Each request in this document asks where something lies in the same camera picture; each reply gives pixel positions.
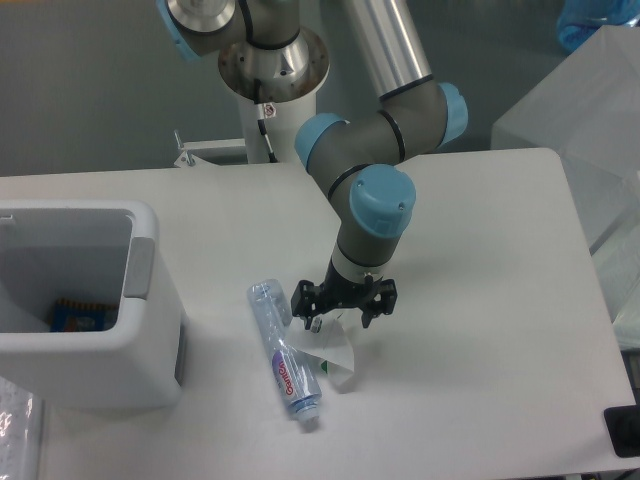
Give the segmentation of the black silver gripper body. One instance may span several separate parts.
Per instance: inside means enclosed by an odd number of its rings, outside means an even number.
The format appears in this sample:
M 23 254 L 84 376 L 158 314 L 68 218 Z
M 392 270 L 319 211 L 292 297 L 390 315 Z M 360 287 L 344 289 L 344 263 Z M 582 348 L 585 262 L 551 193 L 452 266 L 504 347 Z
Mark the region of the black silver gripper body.
M 378 295 L 382 281 L 382 267 L 359 265 L 335 246 L 324 281 L 318 313 L 327 313 L 335 309 L 362 309 Z

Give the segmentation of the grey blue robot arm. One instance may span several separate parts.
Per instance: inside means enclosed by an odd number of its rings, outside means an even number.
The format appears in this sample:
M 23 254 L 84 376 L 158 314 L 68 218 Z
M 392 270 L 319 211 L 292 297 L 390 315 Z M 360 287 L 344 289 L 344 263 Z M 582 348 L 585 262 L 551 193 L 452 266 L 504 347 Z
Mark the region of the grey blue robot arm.
M 302 280 L 291 311 L 312 329 L 319 316 L 357 309 L 363 325 L 393 312 L 385 276 L 416 201 L 399 165 L 466 129 L 459 90 L 433 77 L 407 5 L 347 1 L 343 8 L 369 71 L 379 110 L 347 121 L 311 112 L 288 128 L 284 107 L 313 99 L 329 71 L 328 51 L 300 21 L 298 1 L 160 1 L 159 15 L 180 54 L 218 57 L 226 86 L 246 106 L 243 136 L 254 163 L 299 161 L 340 220 L 324 280 Z

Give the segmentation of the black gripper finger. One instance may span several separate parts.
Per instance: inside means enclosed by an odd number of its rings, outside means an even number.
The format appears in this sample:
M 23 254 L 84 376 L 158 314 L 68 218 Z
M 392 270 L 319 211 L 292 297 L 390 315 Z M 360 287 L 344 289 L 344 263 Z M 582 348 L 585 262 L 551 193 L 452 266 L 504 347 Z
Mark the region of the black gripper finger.
M 372 321 L 381 315 L 391 315 L 394 312 L 398 292 L 394 279 L 373 281 L 367 277 L 364 285 L 364 296 L 359 303 L 361 323 L 368 329 Z
M 315 285 L 308 280 L 300 280 L 291 298 L 291 312 L 304 322 L 304 328 L 311 330 L 314 319 L 331 310 L 330 298 L 324 284 Z

